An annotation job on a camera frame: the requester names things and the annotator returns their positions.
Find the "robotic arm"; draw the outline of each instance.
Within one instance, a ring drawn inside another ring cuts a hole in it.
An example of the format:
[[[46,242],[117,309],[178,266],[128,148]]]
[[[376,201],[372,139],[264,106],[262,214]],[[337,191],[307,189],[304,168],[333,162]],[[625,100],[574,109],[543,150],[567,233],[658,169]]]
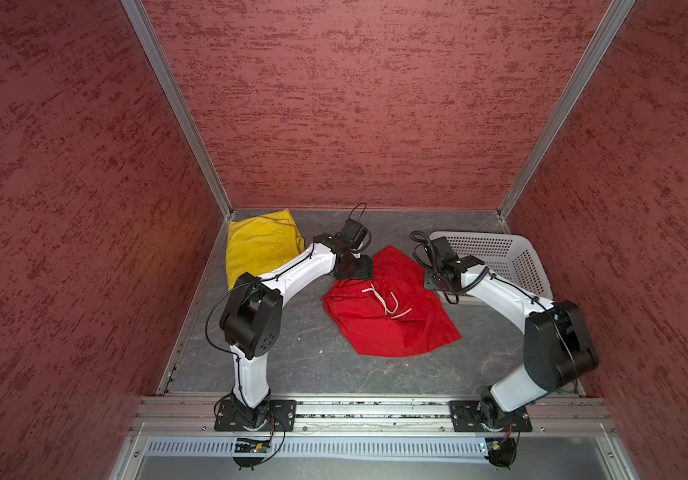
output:
[[[231,402],[235,418],[242,418],[246,429],[261,428],[268,415],[267,352],[279,336],[283,305],[325,274],[337,280],[372,278],[373,259],[360,255],[370,236],[362,224],[349,218],[337,234],[316,236],[302,254],[280,268],[238,278],[219,326],[234,353],[236,382]],[[524,334],[522,365],[481,394],[477,415],[486,430],[509,426],[524,413],[526,404],[597,368],[578,306],[526,292],[474,256],[459,259],[445,237],[427,239],[424,248],[430,264],[417,260],[427,269],[427,288],[456,294],[473,290],[475,297]]]

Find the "work surface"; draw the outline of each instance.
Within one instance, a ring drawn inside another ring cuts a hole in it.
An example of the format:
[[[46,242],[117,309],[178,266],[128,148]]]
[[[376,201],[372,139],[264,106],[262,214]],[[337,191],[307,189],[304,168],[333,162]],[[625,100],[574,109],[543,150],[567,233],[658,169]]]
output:
[[[237,220],[269,213],[238,210]],[[292,210],[305,246],[317,234],[334,234],[349,211]],[[361,222],[373,233],[365,254],[373,256],[393,245],[410,256],[416,243],[412,230],[502,233],[492,213],[384,212],[367,210]],[[277,343],[269,351],[269,387],[278,393],[374,393],[476,395],[480,388],[503,378],[522,362],[522,334],[488,306],[451,306],[445,311],[461,340],[421,356],[382,358],[359,356],[322,307],[321,298],[333,285],[323,276],[294,296],[282,311]],[[234,385],[232,356],[205,340],[205,317],[227,290],[224,260],[209,285],[169,392],[227,392]],[[222,305],[210,321],[210,338],[226,348],[219,329]]]

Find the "textured red wall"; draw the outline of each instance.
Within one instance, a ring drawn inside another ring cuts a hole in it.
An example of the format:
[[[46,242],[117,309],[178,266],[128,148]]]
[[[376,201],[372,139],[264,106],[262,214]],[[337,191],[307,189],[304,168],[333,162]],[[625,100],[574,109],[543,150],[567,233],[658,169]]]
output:
[[[608,0],[148,0],[235,206],[495,210]]]
[[[120,2],[0,1],[0,478],[106,478],[218,209]]]
[[[688,478],[688,2],[638,0],[510,218],[645,478]]]

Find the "white drawstring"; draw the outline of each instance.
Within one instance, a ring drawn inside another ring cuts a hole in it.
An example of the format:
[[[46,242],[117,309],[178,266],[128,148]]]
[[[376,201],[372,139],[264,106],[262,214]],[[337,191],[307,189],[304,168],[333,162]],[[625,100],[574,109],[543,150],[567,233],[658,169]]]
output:
[[[389,292],[392,295],[392,298],[395,299],[395,309],[394,310],[389,310],[387,308],[387,302],[384,302],[384,299],[381,298],[381,295],[378,294],[378,292],[376,291],[376,288],[374,288],[372,284],[371,284],[371,288],[366,288],[365,290],[362,291],[362,293],[365,293],[365,292],[373,292],[373,294],[376,295],[376,298],[378,299],[378,301],[381,302],[381,304],[384,306],[384,313],[386,313],[387,315],[391,315],[392,313],[397,312],[397,309],[400,308],[400,302],[397,302],[397,298],[396,298],[394,292]],[[402,312],[399,315],[390,316],[389,318],[391,318],[393,320],[396,318],[400,318],[401,316],[405,315],[406,313],[410,312],[411,310],[413,310],[412,307],[407,309],[405,312]]]

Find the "perforated basket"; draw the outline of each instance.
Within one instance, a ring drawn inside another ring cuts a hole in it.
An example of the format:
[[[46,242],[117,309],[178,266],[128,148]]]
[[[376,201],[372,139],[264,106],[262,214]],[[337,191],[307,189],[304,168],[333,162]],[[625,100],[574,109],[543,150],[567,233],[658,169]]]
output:
[[[533,245],[524,236],[477,232],[434,232],[429,238],[434,240],[441,236],[447,237],[456,255],[460,257],[474,255],[483,260],[492,271],[510,282],[538,296],[552,299],[552,289],[546,278],[546,272],[543,271]],[[445,295],[439,293],[438,296],[440,300],[447,302]],[[482,302],[472,295],[464,294],[460,296],[459,303],[480,305]]]

